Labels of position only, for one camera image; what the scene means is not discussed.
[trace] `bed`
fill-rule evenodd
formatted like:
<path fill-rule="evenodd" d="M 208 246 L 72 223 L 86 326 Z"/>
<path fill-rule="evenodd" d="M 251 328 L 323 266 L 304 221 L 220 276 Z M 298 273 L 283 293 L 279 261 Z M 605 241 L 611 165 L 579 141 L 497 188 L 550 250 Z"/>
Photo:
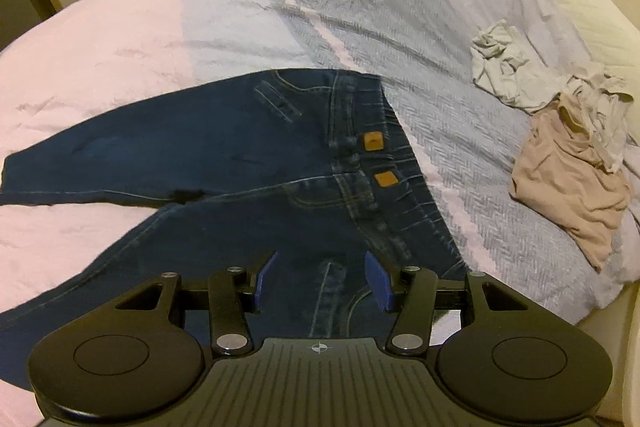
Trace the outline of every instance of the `bed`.
<path fill-rule="evenodd" d="M 597 273 L 562 230 L 511 201 L 529 117 L 473 86 L 468 56 L 478 30 L 499 20 L 528 37 L 534 60 L 605 63 L 640 98 L 640 34 L 610 0 L 82 0 L 0 55 L 0 157 L 128 103 L 252 71 L 380 74 L 465 262 L 600 341 L 614 362 L 600 414 L 640 425 L 632 400 L 640 269 L 629 254 L 638 230 L 631 223 L 630 235 L 616 235 Z M 466 120 L 452 116 L 460 106 Z M 636 139 L 638 122 L 636 108 L 628 114 Z M 0 330 L 154 212 L 0 206 Z M 456 316 L 437 326 L 434 343 L 455 330 Z M 0 381 L 0 425 L 36 425 L 33 394 L 8 380 Z"/>

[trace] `denim pants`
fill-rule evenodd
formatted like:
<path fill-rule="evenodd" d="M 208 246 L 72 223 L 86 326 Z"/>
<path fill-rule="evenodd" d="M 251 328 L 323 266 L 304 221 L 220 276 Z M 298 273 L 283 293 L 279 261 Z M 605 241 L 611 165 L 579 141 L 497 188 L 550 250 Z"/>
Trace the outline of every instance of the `denim pants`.
<path fill-rule="evenodd" d="M 203 280 L 279 256 L 265 280 L 267 337 L 374 337 L 395 317 L 369 294 L 372 248 L 443 279 L 467 268 L 381 79 L 280 70 L 212 82 L 92 118 L 5 161 L 0 204 L 107 201 L 159 210 L 81 274 L 0 314 L 0 378 L 30 389 L 47 333 L 165 271 Z M 208 343 L 206 316 L 186 330 Z"/>

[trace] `blue gripper pad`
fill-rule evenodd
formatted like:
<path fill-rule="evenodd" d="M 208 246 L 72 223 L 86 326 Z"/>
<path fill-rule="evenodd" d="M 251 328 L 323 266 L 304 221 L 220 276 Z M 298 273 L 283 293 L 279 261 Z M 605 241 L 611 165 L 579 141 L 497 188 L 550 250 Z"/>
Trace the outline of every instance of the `blue gripper pad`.
<path fill-rule="evenodd" d="M 371 252 L 364 257 L 364 271 L 367 283 L 371 288 L 373 297 L 383 312 L 389 312 L 394 308 L 394 295 L 391 292 L 391 278 L 382 264 Z"/>
<path fill-rule="evenodd" d="M 256 278 L 256 282 L 255 282 L 255 293 L 254 293 L 254 303 L 255 303 L 256 309 L 260 309 L 260 298 L 262 297 L 264 277 L 267 275 L 267 272 L 269 271 L 271 266 L 273 266 L 273 263 L 275 262 L 278 256 L 279 256 L 278 252 L 274 253 L 271 256 L 270 260 L 268 260 L 267 263 L 262 267 L 262 270 L 258 272 L 258 277 Z"/>

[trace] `pink stripe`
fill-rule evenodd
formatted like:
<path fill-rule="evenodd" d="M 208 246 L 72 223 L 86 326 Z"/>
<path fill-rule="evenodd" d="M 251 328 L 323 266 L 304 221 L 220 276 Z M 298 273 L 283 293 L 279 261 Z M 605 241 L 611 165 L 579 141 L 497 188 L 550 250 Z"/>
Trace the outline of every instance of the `pink stripe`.
<path fill-rule="evenodd" d="M 296 0 L 285 0 L 285 3 L 288 6 L 298 7 L 300 11 L 305 14 L 306 18 L 318 34 L 329 44 L 329 46 L 331 46 L 331 49 L 345 68 L 354 71 L 364 71 L 356 65 L 353 57 L 351 57 L 350 52 L 344 45 L 344 42 L 334 35 L 322 22 L 318 12 L 310 8 L 300 6 Z M 428 184 L 440 191 L 442 199 L 444 199 L 447 206 L 447 211 L 451 215 L 454 224 L 459 227 L 460 231 L 465 236 L 466 248 L 476 263 L 474 269 L 482 270 L 494 275 L 496 273 L 494 260 L 491 258 L 489 251 L 484 247 L 484 240 L 480 235 L 478 226 L 473 222 L 473 220 L 471 220 L 471 216 L 469 216 L 466 211 L 465 203 L 462 201 L 462 198 L 460 198 L 460 193 L 455 188 L 445 186 L 444 180 L 438 172 L 438 168 L 431 162 L 431 159 L 424 150 L 424 147 L 418 143 L 418 140 L 411 134 L 404 120 L 399 116 L 398 121 L 409 139 L 409 143 L 411 144 L 415 157 L 418 160 L 418 165 L 420 166 L 422 173 L 426 176 Z"/>

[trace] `round black disc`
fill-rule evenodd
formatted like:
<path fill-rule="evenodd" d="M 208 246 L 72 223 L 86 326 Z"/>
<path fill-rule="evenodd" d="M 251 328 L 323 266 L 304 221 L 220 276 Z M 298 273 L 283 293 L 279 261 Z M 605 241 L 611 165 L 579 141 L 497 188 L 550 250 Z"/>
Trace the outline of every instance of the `round black disc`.
<path fill-rule="evenodd" d="M 437 371 L 471 409 L 497 421 L 545 423 L 590 413 L 609 388 L 606 352 L 581 331 L 463 328 L 438 352 Z"/>
<path fill-rule="evenodd" d="M 183 396 L 204 368 L 199 344 L 177 327 L 96 333 L 63 328 L 31 353 L 31 384 L 53 416 L 141 417 Z"/>

